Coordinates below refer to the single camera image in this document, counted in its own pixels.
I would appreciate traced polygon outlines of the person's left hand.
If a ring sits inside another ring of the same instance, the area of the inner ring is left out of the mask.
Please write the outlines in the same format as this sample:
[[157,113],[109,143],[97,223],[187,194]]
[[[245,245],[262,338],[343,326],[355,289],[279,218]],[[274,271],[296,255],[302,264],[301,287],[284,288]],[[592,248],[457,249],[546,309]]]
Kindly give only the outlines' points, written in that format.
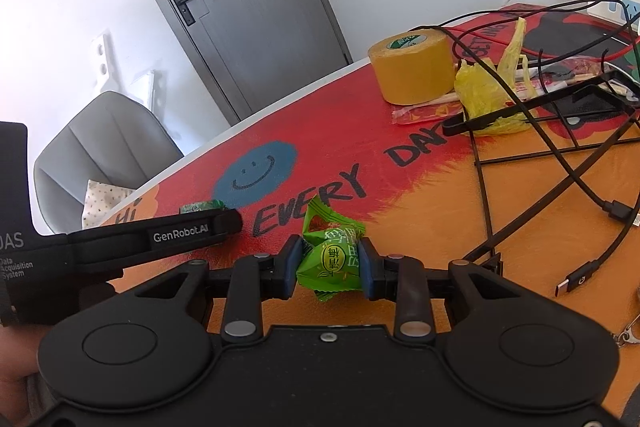
[[48,330],[42,325],[1,327],[1,415],[12,426],[27,425],[54,403],[37,363]]

